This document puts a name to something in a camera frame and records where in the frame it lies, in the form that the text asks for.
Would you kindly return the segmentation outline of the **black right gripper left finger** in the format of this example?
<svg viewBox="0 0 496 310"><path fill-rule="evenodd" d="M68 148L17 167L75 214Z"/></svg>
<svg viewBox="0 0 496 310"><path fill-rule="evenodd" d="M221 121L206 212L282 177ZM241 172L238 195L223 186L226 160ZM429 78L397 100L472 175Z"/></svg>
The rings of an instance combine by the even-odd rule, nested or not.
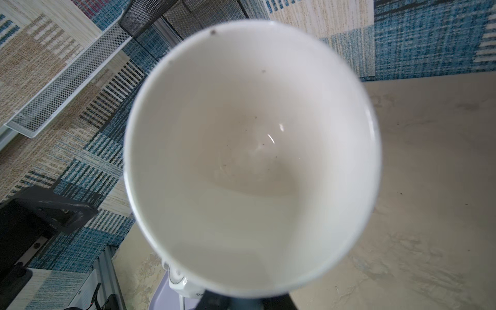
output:
<svg viewBox="0 0 496 310"><path fill-rule="evenodd" d="M231 298L221 294L205 291L195 310L228 310Z"/></svg>

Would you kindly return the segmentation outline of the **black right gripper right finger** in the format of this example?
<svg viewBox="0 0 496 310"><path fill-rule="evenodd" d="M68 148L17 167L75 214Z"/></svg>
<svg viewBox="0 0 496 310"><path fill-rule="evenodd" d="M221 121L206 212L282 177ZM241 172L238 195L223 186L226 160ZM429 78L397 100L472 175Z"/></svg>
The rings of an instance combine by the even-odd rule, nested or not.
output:
<svg viewBox="0 0 496 310"><path fill-rule="evenodd" d="M297 310L297 306L293 302L289 294L284 294L278 297L264 298L264 310Z"/></svg>

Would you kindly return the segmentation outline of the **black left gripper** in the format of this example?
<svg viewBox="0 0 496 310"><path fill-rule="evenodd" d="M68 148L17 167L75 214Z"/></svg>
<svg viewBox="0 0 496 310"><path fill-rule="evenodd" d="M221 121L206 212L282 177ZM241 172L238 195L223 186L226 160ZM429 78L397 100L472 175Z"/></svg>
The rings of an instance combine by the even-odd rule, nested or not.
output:
<svg viewBox="0 0 496 310"><path fill-rule="evenodd" d="M54 230L66 235L81 229L98 208L34 185L1 204L1 309L7 309L33 277L29 251Z"/></svg>

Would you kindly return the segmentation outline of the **light blue mug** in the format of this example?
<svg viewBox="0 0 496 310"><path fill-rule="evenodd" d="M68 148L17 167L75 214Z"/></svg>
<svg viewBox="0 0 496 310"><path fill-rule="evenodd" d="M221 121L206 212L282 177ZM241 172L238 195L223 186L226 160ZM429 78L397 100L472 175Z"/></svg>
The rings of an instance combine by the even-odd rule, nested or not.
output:
<svg viewBox="0 0 496 310"><path fill-rule="evenodd" d="M155 252L240 298L282 295L335 267L368 223L382 169L371 100L346 62L253 19L202 30L157 64L123 157Z"/></svg>

